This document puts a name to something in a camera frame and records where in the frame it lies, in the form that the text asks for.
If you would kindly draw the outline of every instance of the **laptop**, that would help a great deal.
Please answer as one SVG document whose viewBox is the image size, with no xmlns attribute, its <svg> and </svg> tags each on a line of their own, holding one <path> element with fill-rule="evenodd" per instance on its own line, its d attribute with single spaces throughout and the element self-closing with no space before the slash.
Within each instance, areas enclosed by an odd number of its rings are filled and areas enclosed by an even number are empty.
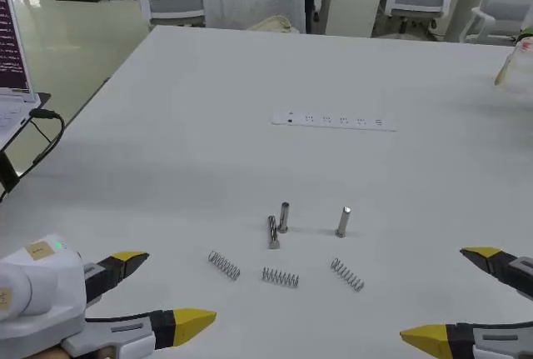
<svg viewBox="0 0 533 359">
<path fill-rule="evenodd" d="M 40 104 L 27 72 L 12 0 L 0 0 L 0 151 Z"/>
</svg>

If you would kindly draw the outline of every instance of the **black cable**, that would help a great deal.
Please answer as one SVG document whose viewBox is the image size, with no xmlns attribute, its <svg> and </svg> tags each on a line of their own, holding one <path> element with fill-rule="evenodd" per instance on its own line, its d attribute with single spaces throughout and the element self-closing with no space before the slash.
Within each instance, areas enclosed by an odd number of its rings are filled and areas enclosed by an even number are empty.
<svg viewBox="0 0 533 359">
<path fill-rule="evenodd" d="M 39 126 L 33 121 L 33 120 L 30 120 L 30 123 L 35 127 L 35 129 L 43 136 L 46 138 L 46 140 L 48 141 L 48 143 L 52 143 L 52 140 L 50 138 L 48 138 L 48 136 L 42 132 L 42 130 L 39 128 Z"/>
<path fill-rule="evenodd" d="M 57 119 L 61 123 L 61 130 L 59 131 L 58 135 L 52 140 L 52 142 L 48 144 L 48 147 L 46 147 L 41 153 L 39 153 L 35 157 L 35 159 L 33 159 L 32 165 L 19 177 L 19 179 L 23 179 L 39 163 L 41 163 L 43 159 L 47 157 L 51 151 L 54 150 L 54 148 L 61 141 L 61 138 L 63 137 L 63 133 L 65 132 L 65 127 L 66 127 L 65 121 L 63 120 L 60 114 L 55 113 L 54 111 L 48 111 L 47 109 L 33 109 L 30 111 L 30 117 L 35 118 L 35 119 Z"/>
</svg>

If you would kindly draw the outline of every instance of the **power strip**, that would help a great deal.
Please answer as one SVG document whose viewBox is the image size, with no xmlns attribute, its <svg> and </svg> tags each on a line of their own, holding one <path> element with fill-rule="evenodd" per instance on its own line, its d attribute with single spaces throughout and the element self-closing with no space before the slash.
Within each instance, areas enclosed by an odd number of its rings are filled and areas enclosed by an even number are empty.
<svg viewBox="0 0 533 359">
<path fill-rule="evenodd" d="M 317 115 L 310 112 L 276 112 L 272 124 L 283 126 L 344 128 L 347 130 L 368 130 L 373 132 L 395 132 L 396 128 L 383 119 L 369 117 L 343 117 Z"/>
</svg>

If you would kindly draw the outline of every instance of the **floor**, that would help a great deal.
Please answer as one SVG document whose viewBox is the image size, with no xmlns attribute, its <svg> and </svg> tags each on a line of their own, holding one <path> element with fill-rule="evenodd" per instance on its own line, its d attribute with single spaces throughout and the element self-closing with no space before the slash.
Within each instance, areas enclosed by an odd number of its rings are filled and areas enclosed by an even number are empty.
<svg viewBox="0 0 533 359">
<path fill-rule="evenodd" d="M 68 122 L 147 35 L 135 1 L 13 0 L 33 87 Z M 50 137 L 57 124 L 40 121 Z M 7 149 L 18 171 L 47 145 L 28 125 Z"/>
</svg>

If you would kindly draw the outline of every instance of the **coil spring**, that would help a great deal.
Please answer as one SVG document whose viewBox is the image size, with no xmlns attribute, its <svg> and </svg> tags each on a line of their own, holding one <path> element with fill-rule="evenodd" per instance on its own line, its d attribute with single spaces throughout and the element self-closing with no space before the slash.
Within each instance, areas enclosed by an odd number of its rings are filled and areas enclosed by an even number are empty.
<svg viewBox="0 0 533 359">
<path fill-rule="evenodd" d="M 226 275 L 233 281 L 235 281 L 241 275 L 241 269 L 228 261 L 218 252 L 212 251 L 207 259 L 222 272 L 226 273 Z"/>
<path fill-rule="evenodd" d="M 353 272 L 350 271 L 344 263 L 342 263 L 339 258 L 336 258 L 331 263 L 331 269 L 333 269 L 339 276 L 342 277 L 344 281 L 348 283 L 350 287 L 354 289 L 355 292 L 359 292 L 365 286 L 365 283 L 358 278 Z"/>
<path fill-rule="evenodd" d="M 300 277 L 296 274 L 285 273 L 268 267 L 263 267 L 262 280 L 265 282 L 273 282 L 285 287 L 298 287 Z"/>
</svg>

